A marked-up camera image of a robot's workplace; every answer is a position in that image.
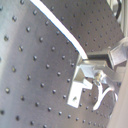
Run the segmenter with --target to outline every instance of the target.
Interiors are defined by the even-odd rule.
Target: gray metal panel
[[[64,17],[62,23],[87,52],[112,46],[123,37],[104,0],[43,2],[49,8],[54,7],[53,13],[60,20]],[[0,1],[3,6],[0,11],[0,128],[107,126],[115,104],[113,93],[109,92],[99,110],[94,112],[92,107],[97,100],[95,86],[92,91],[82,93],[81,107],[68,106],[66,101],[78,53],[64,35],[56,34],[57,28],[29,0],[21,3],[20,0]]]

